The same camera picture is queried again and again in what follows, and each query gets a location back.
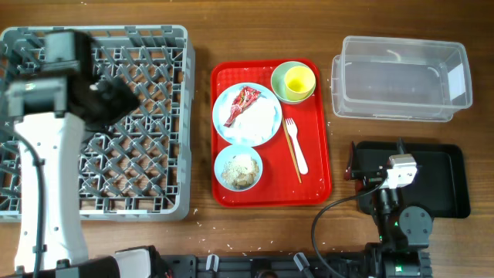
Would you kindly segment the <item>red snack wrapper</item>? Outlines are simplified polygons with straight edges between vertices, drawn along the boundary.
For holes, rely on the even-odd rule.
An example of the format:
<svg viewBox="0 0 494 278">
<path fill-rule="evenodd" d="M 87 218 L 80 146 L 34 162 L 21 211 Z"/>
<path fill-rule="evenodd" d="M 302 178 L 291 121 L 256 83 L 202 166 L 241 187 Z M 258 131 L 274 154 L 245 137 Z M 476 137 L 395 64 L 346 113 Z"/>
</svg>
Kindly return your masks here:
<svg viewBox="0 0 494 278">
<path fill-rule="evenodd" d="M 244 110 L 246 110 L 251 104 L 253 104 L 260 97 L 261 92 L 250 86 L 244 86 L 240 89 L 239 94 L 232 101 L 230 115 L 227 121 L 224 123 L 225 127 L 230 127 Z"/>
</svg>

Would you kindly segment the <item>small light blue bowl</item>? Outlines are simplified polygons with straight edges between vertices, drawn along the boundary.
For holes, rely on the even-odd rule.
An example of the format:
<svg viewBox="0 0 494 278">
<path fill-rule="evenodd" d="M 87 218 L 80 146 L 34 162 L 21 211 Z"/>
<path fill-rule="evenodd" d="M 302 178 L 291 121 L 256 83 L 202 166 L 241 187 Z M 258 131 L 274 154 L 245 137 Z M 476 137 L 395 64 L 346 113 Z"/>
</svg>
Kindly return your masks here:
<svg viewBox="0 0 494 278">
<path fill-rule="evenodd" d="M 233 188 L 229 188 L 222 178 L 222 172 L 223 172 L 223 168 L 224 168 L 225 164 L 229 160 L 231 160 L 232 157 L 234 157 L 238 154 L 249 154 L 254 160 L 256 160 L 256 162 L 259 165 L 259 173 L 255 179 L 255 183 L 253 185 L 249 186 L 248 188 L 243 189 L 243 190 L 235 190 Z M 229 191 L 232 191 L 232 192 L 245 192 L 245 191 L 248 191 L 249 189 L 255 187 L 255 185 L 260 181 L 260 178 L 262 176 L 262 171 L 263 171 L 262 159 L 260 158 L 257 151 L 254 150 L 252 147 L 247 147 L 247 146 L 243 146 L 243 145 L 230 145 L 230 146 L 226 147 L 225 149 L 223 149 L 222 151 L 220 151 L 217 158 L 215 159 L 214 173 L 215 173 L 216 179 L 218 180 L 218 182 L 220 183 L 220 185 L 223 188 L 228 189 Z"/>
</svg>

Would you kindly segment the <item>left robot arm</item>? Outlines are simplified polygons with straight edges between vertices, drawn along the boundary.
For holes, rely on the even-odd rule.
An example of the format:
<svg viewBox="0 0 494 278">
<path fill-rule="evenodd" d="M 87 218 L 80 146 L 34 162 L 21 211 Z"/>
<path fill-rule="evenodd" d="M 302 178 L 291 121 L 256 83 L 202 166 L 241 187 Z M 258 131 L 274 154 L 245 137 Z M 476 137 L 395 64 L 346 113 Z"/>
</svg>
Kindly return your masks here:
<svg viewBox="0 0 494 278">
<path fill-rule="evenodd" d="M 45 37 L 37 73 L 8 85 L 8 116 L 21 156 L 22 220 L 17 277 L 118 277 L 112 256 L 90 259 L 80 221 L 78 161 L 88 127 L 115 124 L 140 101 L 121 79 L 96 81 L 93 38 L 76 30 Z"/>
</svg>

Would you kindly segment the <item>white napkin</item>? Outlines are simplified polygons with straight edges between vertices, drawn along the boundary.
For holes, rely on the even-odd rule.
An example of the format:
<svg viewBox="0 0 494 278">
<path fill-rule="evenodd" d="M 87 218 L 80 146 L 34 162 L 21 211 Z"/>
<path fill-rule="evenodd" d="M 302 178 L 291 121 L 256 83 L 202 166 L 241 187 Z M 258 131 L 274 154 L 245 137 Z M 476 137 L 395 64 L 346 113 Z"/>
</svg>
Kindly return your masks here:
<svg viewBox="0 0 494 278">
<path fill-rule="evenodd" d="M 236 144 L 259 145 L 271 138 L 275 116 L 276 103 L 259 97 L 233 120 L 230 127 L 223 128 L 223 134 Z"/>
</svg>

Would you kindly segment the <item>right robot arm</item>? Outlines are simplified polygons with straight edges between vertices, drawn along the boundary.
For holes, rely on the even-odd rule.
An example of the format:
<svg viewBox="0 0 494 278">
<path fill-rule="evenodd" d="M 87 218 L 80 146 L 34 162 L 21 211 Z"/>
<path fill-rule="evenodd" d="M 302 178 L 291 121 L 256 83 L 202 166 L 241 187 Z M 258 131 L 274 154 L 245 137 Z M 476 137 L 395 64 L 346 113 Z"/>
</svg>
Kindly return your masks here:
<svg viewBox="0 0 494 278">
<path fill-rule="evenodd" d="M 430 256 L 423 250 L 429 246 L 433 218 L 425 208 L 402 202 L 399 193 L 412 184 L 418 165 L 405 152 L 403 141 L 397 142 L 397 149 L 387 164 L 365 170 L 360 166 L 355 144 L 350 145 L 344 178 L 362 183 L 357 191 L 359 197 L 371 197 L 371 215 L 380 236 L 380 242 L 365 246 L 359 265 L 348 270 L 351 277 L 432 276 Z"/>
</svg>

